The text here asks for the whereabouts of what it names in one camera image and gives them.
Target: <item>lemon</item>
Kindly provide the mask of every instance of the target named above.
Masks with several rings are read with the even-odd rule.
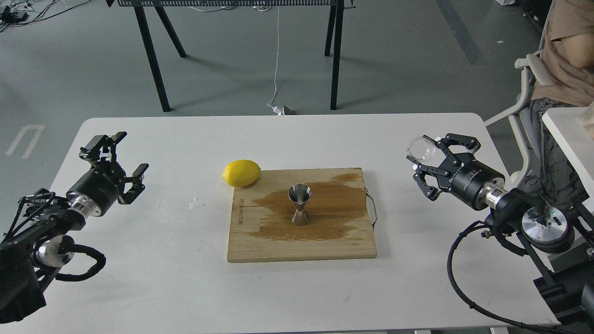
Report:
[[[225,167],[223,179],[231,187],[245,187],[260,176],[260,166],[251,160],[235,160]]]

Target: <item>person's arm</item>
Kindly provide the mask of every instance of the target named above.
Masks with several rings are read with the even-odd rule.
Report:
[[[569,63],[581,70],[594,70],[594,33],[561,39]]]

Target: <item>electrical cable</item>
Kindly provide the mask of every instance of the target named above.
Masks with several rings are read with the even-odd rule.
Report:
[[[48,17],[40,18],[40,19],[38,19],[38,20],[31,20],[31,21],[29,21],[29,22],[26,22],[26,23],[23,23],[23,24],[16,24],[16,25],[17,25],[17,26],[26,26],[27,24],[31,24],[31,23],[35,23],[35,22],[41,22],[41,21],[47,20],[48,18],[56,17],[56,16],[58,16],[58,15],[60,15],[60,14],[63,14],[63,13],[65,13],[65,12],[69,11],[69,10],[73,10],[74,8],[80,7],[80,6],[82,6],[82,5],[86,5],[86,4],[88,4],[89,2],[91,2],[91,1],[93,1],[93,0],[87,0],[87,1],[83,2],[82,4],[78,4],[78,5],[76,5],[76,6],[70,7],[70,8],[68,8],[67,10],[63,10],[63,11],[61,11],[61,12],[59,12],[59,13],[56,13],[56,14],[54,14],[54,15],[51,15],[51,16],[48,16]]]
[[[10,225],[10,228],[8,229],[8,232],[4,233],[4,239],[2,240],[2,242],[10,239],[10,235],[12,234],[15,226],[17,226],[17,221],[18,218],[21,215],[21,212],[23,211],[23,207],[25,206],[25,202],[24,202],[24,197],[22,197],[19,201],[18,201],[18,209],[17,209],[17,214],[14,215],[14,220],[12,221],[12,224]]]
[[[254,6],[254,9],[258,10],[259,12],[267,12],[272,9],[272,6]]]
[[[188,8],[192,8],[193,10],[199,11],[199,12],[218,12],[218,11],[230,11],[233,9],[233,6],[226,6],[226,7],[221,7],[217,10],[211,10],[211,11],[203,11],[203,10],[199,10],[196,7],[192,7],[192,6],[188,6]]]
[[[468,304],[468,306],[474,310],[476,310],[477,312],[483,314],[484,316],[487,316],[489,318],[510,324],[512,326],[516,326],[516,327],[520,327],[520,328],[524,328],[524,329],[528,329],[528,330],[532,330],[534,332],[537,333],[554,333],[554,334],[575,334],[574,332],[569,332],[567,330],[561,330],[561,329],[554,329],[554,328],[549,328],[549,327],[543,327],[543,326],[537,326],[537,325],[533,325],[533,324],[526,324],[526,323],[522,323],[522,322],[517,322],[515,320],[511,320],[508,318],[504,318],[501,316],[498,316],[497,314],[494,314],[492,312],[489,312],[488,310],[478,306],[473,300],[471,300],[466,294],[464,294],[464,292],[462,292],[462,290],[460,289],[460,287],[458,286],[458,284],[456,283],[456,280],[454,278],[454,273],[452,271],[452,259],[454,257],[454,251],[456,250],[456,248],[458,247],[458,245],[460,245],[460,242],[462,241],[462,239],[464,239],[466,236],[468,236],[470,233],[477,231],[479,229],[483,229],[483,228],[488,228],[488,226],[484,225],[481,221],[477,220],[476,222],[470,224],[470,226],[468,226],[464,231],[462,231],[458,237],[456,238],[456,240],[454,241],[454,243],[452,244],[451,248],[450,248],[450,252],[448,253],[447,256],[447,275],[448,278],[450,280],[450,284],[452,286],[452,288],[454,288],[454,291],[456,292],[456,294],[458,295],[458,297],[460,297],[466,304]]]
[[[14,231],[11,231],[10,233],[10,238],[16,236],[16,233],[18,232],[18,230],[20,230],[23,226],[25,226],[26,223],[30,222],[33,218],[35,218],[41,211],[45,210],[48,206],[50,206],[52,204],[52,201],[54,198],[56,198],[56,193],[51,192],[51,197],[40,207],[37,208],[37,210],[35,210],[32,214],[29,215],[29,217],[27,217],[27,219],[25,219],[22,223],[20,223],[15,229]]]
[[[279,53],[280,53],[280,6],[277,6],[276,9],[278,10],[277,15],[276,15],[276,68],[274,69],[274,96],[272,97],[272,100],[270,100],[268,102],[268,104],[266,104],[267,106],[271,107],[272,110],[274,110],[274,107],[271,105],[271,103],[274,102],[274,99],[276,98],[276,95],[279,93],[279,88],[276,85],[276,75],[279,71]]]
[[[48,3],[48,4],[47,4],[47,5],[44,7],[44,9],[42,9],[42,10],[41,10],[41,12],[39,12],[39,13],[38,13],[38,14],[35,16],[35,18],[33,18],[32,20],[30,20],[30,21],[28,21],[28,22],[23,22],[23,23],[6,24],[5,26],[4,26],[4,24],[3,24],[3,26],[4,26],[4,27],[2,27],[2,28],[0,29],[0,33],[1,33],[1,32],[3,32],[4,30],[6,30],[8,27],[22,27],[22,26],[26,26],[26,25],[28,25],[28,24],[31,24],[31,23],[36,23],[36,22],[45,21],[45,20],[47,20],[48,18],[56,17],[56,16],[58,16],[58,15],[60,15],[60,14],[63,14],[63,13],[65,13],[65,12],[69,11],[69,10],[73,10],[74,8],[77,8],[77,7],[80,7],[80,6],[82,6],[82,5],[88,4],[88,3],[89,3],[89,2],[91,2],[91,1],[93,1],[93,0],[87,0],[87,1],[85,1],[85,2],[83,2],[83,3],[80,3],[80,4],[76,5],[76,6],[70,7],[70,8],[68,8],[68,9],[66,9],[66,10],[63,10],[63,11],[61,11],[61,12],[58,12],[58,13],[56,13],[56,14],[50,15],[50,16],[48,16],[48,17],[44,17],[44,16],[45,16],[45,14],[47,14],[47,12],[48,12],[49,8],[50,8],[51,6],[53,6],[53,5],[55,5],[55,4],[57,4],[57,3],[59,2],[59,0],[52,0],[52,1],[50,1],[50,3]]]
[[[73,252],[73,253],[83,253],[87,256],[93,258],[97,263],[92,265],[91,268],[87,270],[86,273],[80,275],[72,275],[72,274],[62,274],[59,273],[56,275],[56,281],[63,281],[63,282],[81,282],[86,279],[89,279],[95,276],[103,267],[105,267],[106,259],[105,255],[103,255],[100,251],[96,250],[95,248],[85,246],[85,245],[77,245],[73,244],[69,247],[64,248],[64,253]]]
[[[26,9],[25,9],[25,10],[19,10],[19,9],[16,9],[16,10],[15,10],[16,12],[32,12],[32,11],[35,11],[35,10],[33,9],[33,6],[32,6],[32,5],[29,3],[29,0],[27,0],[27,1],[21,1],[21,2],[16,2],[15,0],[12,0],[12,1],[10,2],[10,5],[9,5],[9,7],[16,8],[16,6],[18,6],[18,5],[22,5],[22,4],[25,4],[25,6],[24,6],[24,7],[25,7]]]

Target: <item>jigger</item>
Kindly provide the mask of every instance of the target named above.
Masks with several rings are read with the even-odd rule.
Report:
[[[307,201],[311,198],[311,189],[303,183],[293,184],[289,188],[289,199],[295,205],[295,213],[291,217],[291,222],[297,226],[303,226],[307,224],[307,217],[303,208],[307,204]]]

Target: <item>white tape line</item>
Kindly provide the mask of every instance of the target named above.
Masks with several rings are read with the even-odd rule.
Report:
[[[29,156],[31,155],[31,152],[33,151],[33,149],[35,148],[35,145],[37,144],[37,141],[39,140],[39,137],[41,137],[41,133],[43,132],[43,129],[45,129],[45,124],[43,124],[43,125],[29,124],[29,125],[22,127],[21,131],[18,132],[17,137],[14,139],[14,141],[12,141],[12,144],[8,148],[8,151],[6,151],[6,155],[12,155],[14,153],[14,150],[17,148],[18,144],[21,142],[21,139],[23,139],[23,136],[25,136],[25,133],[27,132],[27,130],[37,130],[35,132],[35,136],[33,136],[33,139],[31,140],[31,143],[29,143],[27,150],[25,150],[25,153],[23,153],[23,156],[22,156],[23,159],[29,158]]]

